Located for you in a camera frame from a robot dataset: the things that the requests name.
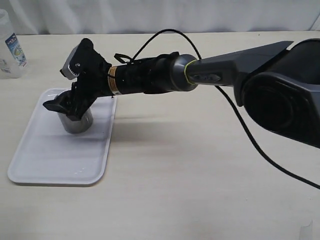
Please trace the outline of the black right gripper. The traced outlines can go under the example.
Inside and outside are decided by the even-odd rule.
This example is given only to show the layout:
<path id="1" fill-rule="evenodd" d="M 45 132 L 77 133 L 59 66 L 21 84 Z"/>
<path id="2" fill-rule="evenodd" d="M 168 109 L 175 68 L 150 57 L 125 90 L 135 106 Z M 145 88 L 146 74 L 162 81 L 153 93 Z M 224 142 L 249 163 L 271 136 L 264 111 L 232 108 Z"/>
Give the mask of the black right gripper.
<path id="1" fill-rule="evenodd" d="M 42 105 L 48 111 L 66 115 L 73 122 L 81 120 L 98 98 L 112 95 L 108 85 L 110 67 L 110 63 L 100 63 L 92 70 L 85 70 L 71 84 L 70 91 L 63 91 Z"/>

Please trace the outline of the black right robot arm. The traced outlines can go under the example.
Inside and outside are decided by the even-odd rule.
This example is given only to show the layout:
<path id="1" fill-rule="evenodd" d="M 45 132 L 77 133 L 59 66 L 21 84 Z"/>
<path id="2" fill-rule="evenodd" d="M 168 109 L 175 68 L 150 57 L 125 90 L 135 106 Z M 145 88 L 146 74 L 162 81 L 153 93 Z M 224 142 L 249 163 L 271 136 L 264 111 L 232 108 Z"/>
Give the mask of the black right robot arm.
<path id="1" fill-rule="evenodd" d="M 43 106 L 79 121 L 96 99 L 130 94 L 190 92 L 200 85 L 232 87 L 236 104 L 277 135 L 320 145 L 320 41 L 279 41 L 197 59 L 177 51 L 107 62 L 84 38 L 60 73 L 72 84 Z"/>

